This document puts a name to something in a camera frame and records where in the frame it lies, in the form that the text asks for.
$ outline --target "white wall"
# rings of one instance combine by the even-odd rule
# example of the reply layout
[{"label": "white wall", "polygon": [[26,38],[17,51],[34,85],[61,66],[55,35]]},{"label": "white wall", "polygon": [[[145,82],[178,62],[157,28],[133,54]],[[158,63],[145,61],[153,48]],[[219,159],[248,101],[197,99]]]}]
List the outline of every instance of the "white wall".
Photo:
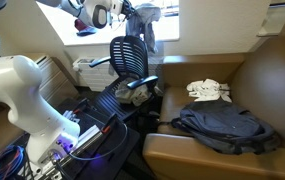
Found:
[{"label": "white wall", "polygon": [[[256,34],[269,3],[270,0],[180,0],[180,40],[158,42],[157,55],[251,51],[261,41]],[[103,57],[109,52],[107,45],[64,47],[32,0],[8,1],[0,11],[0,38],[1,54],[48,53],[59,58],[78,82],[73,61],[79,56]]]}]

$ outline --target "black bag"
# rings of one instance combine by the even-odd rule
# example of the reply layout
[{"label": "black bag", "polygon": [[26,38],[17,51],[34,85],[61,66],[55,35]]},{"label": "black bag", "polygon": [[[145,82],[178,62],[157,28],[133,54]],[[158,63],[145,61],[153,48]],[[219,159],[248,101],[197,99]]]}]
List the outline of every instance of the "black bag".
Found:
[{"label": "black bag", "polygon": [[269,124],[222,99],[186,105],[171,125],[223,154],[261,154],[280,145],[279,136]]}]

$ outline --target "black mesh chair back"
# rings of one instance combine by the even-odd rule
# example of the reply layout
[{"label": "black mesh chair back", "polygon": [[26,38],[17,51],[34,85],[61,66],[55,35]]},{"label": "black mesh chair back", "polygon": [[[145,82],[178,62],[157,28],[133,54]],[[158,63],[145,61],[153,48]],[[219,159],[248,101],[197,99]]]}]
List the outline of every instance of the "black mesh chair back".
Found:
[{"label": "black mesh chair back", "polygon": [[111,41],[110,55],[109,62],[119,77],[97,95],[93,104],[97,110],[106,115],[111,116],[115,113],[119,120],[127,121],[130,116],[156,96],[154,86],[157,77],[149,83],[144,83],[152,92],[149,100],[138,107],[133,104],[121,104],[115,97],[115,91],[123,80],[133,78],[144,81],[149,77],[147,48],[145,43],[137,37],[120,36]]}]

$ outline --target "wire bundle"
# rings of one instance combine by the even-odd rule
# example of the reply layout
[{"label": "wire bundle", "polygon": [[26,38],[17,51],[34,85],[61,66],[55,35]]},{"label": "wire bundle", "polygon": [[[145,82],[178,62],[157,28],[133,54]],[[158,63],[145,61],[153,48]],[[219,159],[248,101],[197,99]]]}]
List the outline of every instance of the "wire bundle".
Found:
[{"label": "wire bundle", "polygon": [[0,161],[7,159],[8,155],[15,152],[14,157],[11,161],[6,163],[5,166],[0,166],[0,180],[5,179],[6,177],[11,176],[23,162],[23,151],[24,149],[20,146],[10,145],[4,151],[0,153]]}]

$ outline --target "office chair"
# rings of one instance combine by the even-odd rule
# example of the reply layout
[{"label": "office chair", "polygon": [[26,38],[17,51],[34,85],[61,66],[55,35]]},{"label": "office chair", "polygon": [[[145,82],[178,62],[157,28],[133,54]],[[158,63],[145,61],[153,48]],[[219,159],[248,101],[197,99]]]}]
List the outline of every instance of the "office chair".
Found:
[{"label": "office chair", "polygon": [[[108,116],[115,113],[119,120],[126,122],[156,97],[154,87],[158,77],[149,76],[147,48],[138,37],[115,37],[110,43],[110,57],[95,60],[89,66],[93,68],[105,62],[110,62],[119,77],[99,93],[91,103],[98,111]],[[151,93],[150,98],[138,107],[133,104],[121,104],[115,97],[119,84],[127,78],[135,80],[127,84],[129,89],[133,90],[145,84]]]}]

